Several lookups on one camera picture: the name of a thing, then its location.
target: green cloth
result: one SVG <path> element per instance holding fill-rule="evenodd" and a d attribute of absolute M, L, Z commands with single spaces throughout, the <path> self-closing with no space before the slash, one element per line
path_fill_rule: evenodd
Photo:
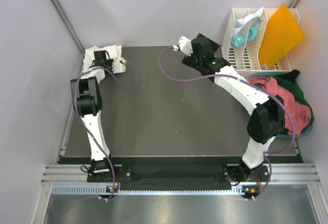
<path fill-rule="evenodd" d="M 275 78 L 277 80 L 277 84 L 279 86 L 281 86 L 281 87 L 285 88 L 286 90 L 290 91 L 294 95 L 296 102 L 300 103 L 301 105 L 309 106 L 310 111 L 311 111 L 310 124 L 312 124 L 314 122 L 314 115 L 313 115 L 312 108 L 311 108 L 310 104 L 304 99 L 304 93 L 299 88 L 299 86 L 295 83 L 290 82 L 289 80 L 285 80 L 285 79 L 280 78 L 279 75 L 274 75 L 274 76 L 272 76 L 272 78 Z"/>

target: pink towel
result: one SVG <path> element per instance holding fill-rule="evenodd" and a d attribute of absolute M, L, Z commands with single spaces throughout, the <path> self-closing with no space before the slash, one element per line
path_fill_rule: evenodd
<path fill-rule="evenodd" d="M 250 83 L 261 84 L 262 88 L 267 90 L 273 95 L 279 95 L 284 102 L 284 106 L 290 112 L 292 119 L 295 124 L 295 134 L 298 137 L 303 128 L 306 128 L 311 120 L 310 108 L 306 105 L 301 105 L 295 101 L 294 95 L 286 90 L 285 88 L 279 86 L 275 78 L 271 77 L 255 77 L 251 78 Z M 285 114 L 285 127 L 289 130 L 288 134 L 292 134 L 292 126 L 287 115 Z"/>

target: cable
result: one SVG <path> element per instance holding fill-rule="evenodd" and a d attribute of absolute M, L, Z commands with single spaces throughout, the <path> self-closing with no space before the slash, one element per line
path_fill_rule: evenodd
<path fill-rule="evenodd" d="M 268 180 L 266 181 L 266 183 L 265 183 L 262 191 L 260 191 L 260 193 L 256 197 L 254 197 L 254 199 L 258 199 L 263 194 L 263 192 L 266 190 L 266 188 L 268 187 L 269 182 L 271 180 L 271 176 L 272 176 L 272 165 L 271 165 L 271 162 L 270 162 L 270 160 L 268 159 L 268 157 L 266 155 L 264 155 L 264 160 L 266 160 L 268 162 L 268 164 L 269 164 L 269 171 L 270 172 L 269 172 Z"/>
<path fill-rule="evenodd" d="M 256 183 L 257 183 L 257 188 L 260 189 L 261 187 L 261 179 L 260 179 L 260 176 L 256 176 Z"/>
<path fill-rule="evenodd" d="M 106 52 L 108 58 L 110 59 L 110 56 L 109 56 L 108 51 L 105 51 L 105 52 Z M 136 67 L 133 63 L 131 63 L 131 62 L 125 60 L 125 59 L 124 59 L 124 61 L 121 60 L 120 63 L 121 63 L 121 64 L 125 64 L 125 63 L 126 63 L 126 64 L 131 65 L 131 66 L 134 68 L 134 70 L 137 72 L 137 74 L 139 73 L 139 70 L 137 69 L 137 67 Z M 137 75 L 136 80 L 135 80 L 135 82 L 134 82 L 132 85 L 127 86 L 127 85 L 123 84 L 122 82 L 120 82 L 120 81 L 116 78 L 116 76 L 115 76 L 111 71 L 109 71 L 109 70 L 106 69 L 106 68 L 103 68 L 103 69 L 104 69 L 107 73 L 109 73 L 109 74 L 110 74 L 110 75 L 116 80 L 116 82 L 119 83 L 119 84 L 120 84 L 121 86 L 123 86 L 123 87 L 131 88 L 131 87 L 134 87 L 134 86 L 138 83 L 138 77 L 139 77 L 139 75 Z"/>
<path fill-rule="evenodd" d="M 85 165 L 81 165 L 80 169 L 81 169 L 81 171 L 84 172 L 84 173 L 92 174 L 91 170 L 88 169 L 88 167 L 85 166 Z"/>
<path fill-rule="evenodd" d="M 266 181 L 262 191 L 255 197 L 255 199 L 257 199 L 259 196 L 261 196 L 264 192 L 264 190 L 267 188 L 269 182 L 270 182 L 270 179 L 271 179 L 271 175 L 272 175 L 272 166 L 271 166 L 271 162 L 270 160 L 267 158 L 267 155 L 274 155 L 274 154 L 281 154 L 287 150 L 289 150 L 289 148 L 291 146 L 293 146 L 294 142 L 295 142 L 295 124 L 294 124 L 294 121 L 292 119 L 292 116 L 291 114 L 289 113 L 289 111 L 286 109 L 286 107 L 273 95 L 271 94 L 270 92 L 256 86 L 256 85 L 253 85 L 243 79 L 238 79 L 237 77 L 235 76 L 232 76 L 232 75 L 229 75 L 229 74 L 209 74 L 209 75 L 205 75 L 205 76 L 201 76 L 201 77 L 196 77 L 196 78 L 191 78 L 191 79 L 176 79 L 174 77 L 171 77 L 169 76 L 168 74 L 166 74 L 163 66 L 162 66 L 162 63 L 161 63 L 161 60 L 162 60 L 162 55 L 163 53 L 165 53 L 166 51 L 169 51 L 169 50 L 173 50 L 173 47 L 168 47 L 168 48 L 165 48 L 163 49 L 159 56 L 158 56 L 158 64 L 159 64 L 159 68 L 160 70 L 162 71 L 162 73 L 170 80 L 174 80 L 176 82 L 195 82 L 197 80 L 201 80 L 201 79 L 207 79 L 207 78 L 211 78 L 211 77 L 228 77 L 228 78 L 232 78 L 232 79 L 235 79 L 235 80 L 239 80 L 240 82 L 244 83 L 245 85 L 248 85 L 264 94 L 266 94 L 267 96 L 269 96 L 271 99 L 273 99 L 282 109 L 283 111 L 285 112 L 285 114 L 287 115 L 289 121 L 291 122 L 291 126 L 292 126 L 292 139 L 291 139 L 291 142 L 288 144 L 288 146 L 286 146 L 284 149 L 280 150 L 280 151 L 275 151 L 275 152 L 265 152 L 263 157 L 264 159 L 269 163 L 269 168 L 270 168 L 270 173 L 269 173 L 269 177 L 268 177 L 268 180 Z"/>

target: white dish rack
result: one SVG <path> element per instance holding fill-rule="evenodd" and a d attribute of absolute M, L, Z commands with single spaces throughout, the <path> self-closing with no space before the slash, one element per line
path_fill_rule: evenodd
<path fill-rule="evenodd" d="M 275 67 L 269 70 L 261 70 L 258 60 L 258 52 L 262 43 L 268 19 L 277 11 L 277 9 L 264 9 L 264 13 L 261 17 L 261 24 L 258 29 L 258 36 L 254 41 L 246 42 L 246 44 L 240 48 L 234 48 L 231 45 L 231 37 L 232 32 L 235 28 L 236 20 L 244 18 L 249 14 L 255 13 L 257 10 L 258 9 L 232 9 L 222 44 L 222 56 L 227 59 L 231 63 L 231 65 L 239 72 L 239 74 L 244 76 L 246 79 L 257 72 L 291 71 L 291 66 L 288 62 L 288 55 L 281 59 L 275 65 Z M 292 13 L 295 21 L 299 24 L 301 18 L 298 13 L 298 10 L 294 8 L 291 8 L 289 10 Z M 240 31 L 241 36 L 245 39 L 248 37 L 250 26 L 251 22 L 248 22 Z"/>

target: dark gray table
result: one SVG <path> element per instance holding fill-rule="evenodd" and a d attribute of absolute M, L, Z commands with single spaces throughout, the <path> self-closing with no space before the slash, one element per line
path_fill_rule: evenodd
<path fill-rule="evenodd" d="M 100 83 L 104 107 L 101 123 L 113 156 L 242 155 L 249 141 L 249 115 L 224 89 L 208 79 L 177 83 L 158 67 L 163 47 L 123 48 L 123 57 L 140 71 L 137 87 L 124 88 L 111 77 Z M 200 76 L 181 63 L 183 54 L 167 52 L 163 65 L 178 78 Z M 117 75 L 132 83 L 136 74 L 128 66 Z M 271 151 L 290 142 L 276 139 Z M 287 153 L 295 155 L 291 148 Z M 87 134 L 74 118 L 65 156 L 90 156 Z"/>

